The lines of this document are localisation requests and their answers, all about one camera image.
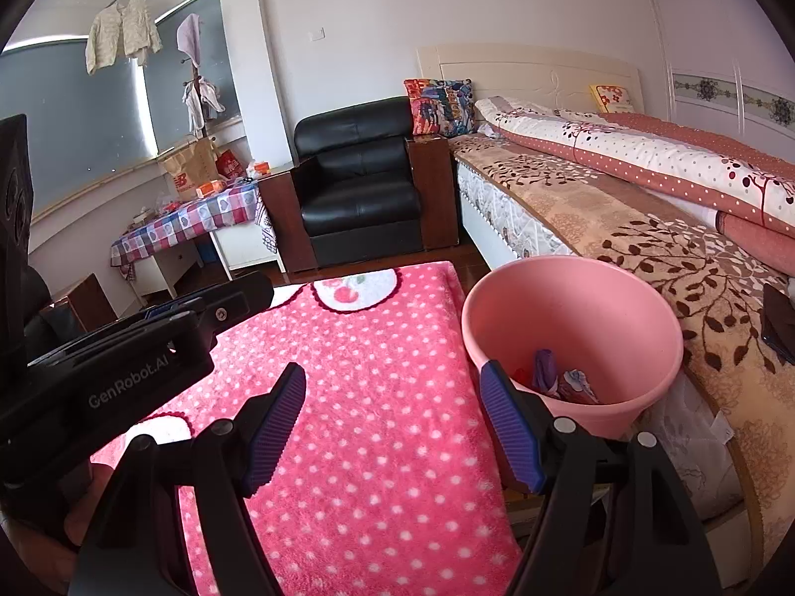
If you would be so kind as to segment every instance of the polka dot comforter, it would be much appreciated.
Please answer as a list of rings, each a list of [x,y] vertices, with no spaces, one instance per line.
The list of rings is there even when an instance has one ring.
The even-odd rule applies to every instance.
[[[362,278],[327,286],[349,301]],[[336,291],[346,285],[354,290]],[[452,264],[401,268],[384,300],[350,313],[323,304],[316,288],[221,335],[216,371],[158,413],[182,414],[198,432],[298,362],[304,409],[273,481],[247,503],[285,594],[502,595],[521,551],[461,338]],[[94,461],[116,462],[121,448]],[[199,593],[217,594],[192,489],[180,500]]]
[[[747,146],[737,150],[726,137],[682,128],[672,133],[671,127],[639,121],[635,114],[606,115],[615,121],[609,123],[595,114],[551,111],[502,96],[476,106],[492,127],[519,145],[786,236],[795,232],[795,166]],[[639,129],[615,125],[625,116]]]

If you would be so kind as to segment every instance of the bucket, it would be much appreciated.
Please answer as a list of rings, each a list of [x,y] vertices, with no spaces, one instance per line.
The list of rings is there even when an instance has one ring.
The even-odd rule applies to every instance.
[[[496,359],[509,376],[532,374],[535,352],[548,349],[560,375],[585,372],[602,405],[542,399],[554,416],[606,439],[668,391],[684,347],[676,316],[649,284],[578,256],[531,257],[489,273],[464,303],[462,327],[478,370]]]

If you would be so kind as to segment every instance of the checkered tablecloth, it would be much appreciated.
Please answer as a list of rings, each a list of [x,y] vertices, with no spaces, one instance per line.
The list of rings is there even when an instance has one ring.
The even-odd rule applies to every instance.
[[[110,247],[110,266],[128,268],[135,260],[143,260],[206,232],[254,221],[262,229],[262,243],[275,253],[276,235],[260,199],[257,182],[231,186],[122,235]]]

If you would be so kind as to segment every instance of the cream wooden headboard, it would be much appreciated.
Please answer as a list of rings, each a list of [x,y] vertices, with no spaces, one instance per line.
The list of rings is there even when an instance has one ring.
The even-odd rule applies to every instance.
[[[598,112],[589,85],[621,85],[643,112],[637,69],[614,58],[524,44],[441,44],[420,47],[423,78],[472,79],[475,100],[510,96],[554,109]]]

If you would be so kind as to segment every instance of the gray roller blind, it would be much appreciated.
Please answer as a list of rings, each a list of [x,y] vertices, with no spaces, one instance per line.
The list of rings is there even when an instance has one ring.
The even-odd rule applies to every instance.
[[[89,76],[85,49],[69,41],[0,56],[0,118],[28,117],[35,211],[150,156],[133,65],[118,59]]]
[[[188,109],[182,95],[183,83],[191,79],[191,63],[182,63],[187,56],[176,48],[176,29],[191,13],[202,19],[199,73],[220,89],[220,101],[227,108],[218,121],[240,114],[229,67],[221,0],[194,0],[158,23],[163,49],[144,68],[152,125],[160,150],[167,150],[189,132]]]

